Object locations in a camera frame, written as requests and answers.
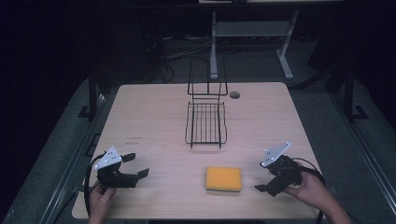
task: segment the dish rack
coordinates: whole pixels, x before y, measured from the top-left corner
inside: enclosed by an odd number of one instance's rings
[[[216,80],[206,77],[194,77],[192,61],[190,66],[187,94],[191,96],[187,110],[186,143],[193,145],[219,145],[227,142],[225,124],[225,105],[220,97],[228,95],[227,77]]]

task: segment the yellow box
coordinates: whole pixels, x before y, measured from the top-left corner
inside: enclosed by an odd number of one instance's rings
[[[206,189],[241,191],[241,169],[234,167],[208,166],[206,168]]]

